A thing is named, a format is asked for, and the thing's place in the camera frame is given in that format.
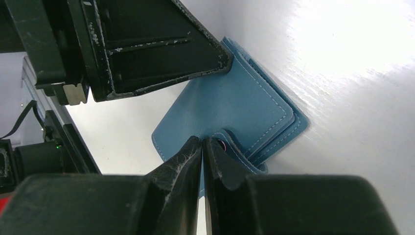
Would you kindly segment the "blue leather card holder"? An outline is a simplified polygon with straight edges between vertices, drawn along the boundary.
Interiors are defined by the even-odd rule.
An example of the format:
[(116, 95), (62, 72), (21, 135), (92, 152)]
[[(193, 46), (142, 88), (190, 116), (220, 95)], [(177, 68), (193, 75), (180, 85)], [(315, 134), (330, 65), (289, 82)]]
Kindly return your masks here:
[(250, 172), (267, 173), (266, 160), (308, 119), (236, 41), (225, 37), (222, 45), (233, 56), (230, 71), (190, 80), (152, 133), (153, 145), (167, 161), (189, 137), (212, 137)]

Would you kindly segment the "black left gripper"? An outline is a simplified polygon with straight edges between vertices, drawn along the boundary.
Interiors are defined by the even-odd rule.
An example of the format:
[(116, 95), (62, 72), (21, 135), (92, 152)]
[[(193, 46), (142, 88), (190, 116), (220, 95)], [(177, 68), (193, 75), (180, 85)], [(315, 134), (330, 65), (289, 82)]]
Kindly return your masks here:
[(89, 93), (90, 39), (84, 6), (88, 0), (2, 0), (0, 24), (11, 37), (0, 37), (1, 51), (27, 53), (35, 88), (60, 105), (86, 103)]

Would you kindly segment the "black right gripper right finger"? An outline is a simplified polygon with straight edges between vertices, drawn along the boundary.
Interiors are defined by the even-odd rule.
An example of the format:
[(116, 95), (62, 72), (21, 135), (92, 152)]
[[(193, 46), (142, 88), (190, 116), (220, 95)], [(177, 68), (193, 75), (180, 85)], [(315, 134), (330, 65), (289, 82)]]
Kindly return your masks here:
[(254, 174), (216, 139), (203, 142), (209, 235), (396, 235), (364, 178)]

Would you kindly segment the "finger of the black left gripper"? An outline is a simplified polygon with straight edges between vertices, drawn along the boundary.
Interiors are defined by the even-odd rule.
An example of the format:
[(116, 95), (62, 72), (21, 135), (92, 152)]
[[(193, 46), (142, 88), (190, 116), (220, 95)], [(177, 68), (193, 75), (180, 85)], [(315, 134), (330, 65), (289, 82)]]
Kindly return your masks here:
[(179, 0), (69, 0), (95, 101), (226, 73), (232, 56)]

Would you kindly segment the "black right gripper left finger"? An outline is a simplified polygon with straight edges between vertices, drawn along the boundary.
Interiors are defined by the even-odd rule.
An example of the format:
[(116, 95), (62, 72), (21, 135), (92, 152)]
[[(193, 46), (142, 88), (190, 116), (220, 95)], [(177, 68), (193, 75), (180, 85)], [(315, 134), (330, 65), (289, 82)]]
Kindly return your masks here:
[(39, 174), (0, 215), (3, 235), (194, 235), (202, 144), (190, 137), (143, 176)]

